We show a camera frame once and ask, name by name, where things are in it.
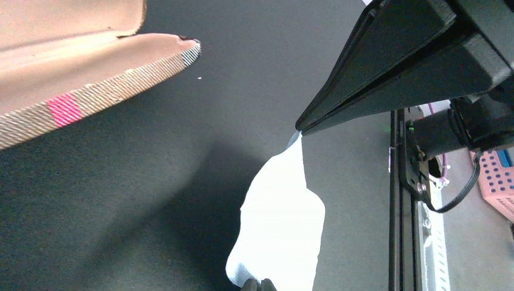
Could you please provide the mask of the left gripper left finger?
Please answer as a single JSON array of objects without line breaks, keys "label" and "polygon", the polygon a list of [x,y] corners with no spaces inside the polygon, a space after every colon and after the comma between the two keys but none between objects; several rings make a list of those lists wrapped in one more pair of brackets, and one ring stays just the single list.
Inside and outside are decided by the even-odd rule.
[{"label": "left gripper left finger", "polygon": [[260,282],[256,279],[249,278],[241,287],[241,291],[260,291]]}]

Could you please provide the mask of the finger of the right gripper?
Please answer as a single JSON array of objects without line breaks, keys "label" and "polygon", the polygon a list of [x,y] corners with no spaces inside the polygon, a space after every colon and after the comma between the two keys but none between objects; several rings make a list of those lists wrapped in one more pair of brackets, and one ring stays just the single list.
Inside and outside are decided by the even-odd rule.
[{"label": "finger of the right gripper", "polygon": [[372,1],[295,127],[477,95],[511,75],[511,1]]}]

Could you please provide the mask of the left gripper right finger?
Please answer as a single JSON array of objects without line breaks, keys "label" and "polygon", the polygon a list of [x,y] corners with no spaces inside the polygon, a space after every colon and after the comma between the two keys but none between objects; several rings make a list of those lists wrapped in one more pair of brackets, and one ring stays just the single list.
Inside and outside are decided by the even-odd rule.
[{"label": "left gripper right finger", "polygon": [[272,281],[268,278],[261,281],[261,291],[277,291]]}]

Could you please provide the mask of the light blue cleaning cloth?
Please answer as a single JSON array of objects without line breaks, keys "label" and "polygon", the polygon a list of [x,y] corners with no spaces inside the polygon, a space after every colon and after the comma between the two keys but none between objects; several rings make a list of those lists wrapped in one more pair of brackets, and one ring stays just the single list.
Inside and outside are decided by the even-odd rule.
[{"label": "light blue cleaning cloth", "polygon": [[228,279],[238,287],[254,281],[275,290],[312,290],[324,220],[324,203],[307,188],[297,131],[250,184],[225,265]]}]

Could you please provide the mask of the brown plaid glasses case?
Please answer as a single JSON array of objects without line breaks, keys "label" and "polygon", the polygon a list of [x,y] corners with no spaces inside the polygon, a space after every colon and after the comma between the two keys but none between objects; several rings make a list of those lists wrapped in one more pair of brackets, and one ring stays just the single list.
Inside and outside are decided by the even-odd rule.
[{"label": "brown plaid glasses case", "polygon": [[196,62],[201,43],[141,34],[145,1],[1,2],[1,149],[119,104]]}]

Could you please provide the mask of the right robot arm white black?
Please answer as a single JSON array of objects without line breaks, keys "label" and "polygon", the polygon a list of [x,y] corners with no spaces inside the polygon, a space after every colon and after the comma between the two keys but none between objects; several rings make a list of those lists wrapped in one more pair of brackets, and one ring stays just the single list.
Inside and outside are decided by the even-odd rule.
[{"label": "right robot arm white black", "polygon": [[372,1],[295,127],[304,135],[450,100],[414,130],[423,153],[513,143],[513,2]]}]

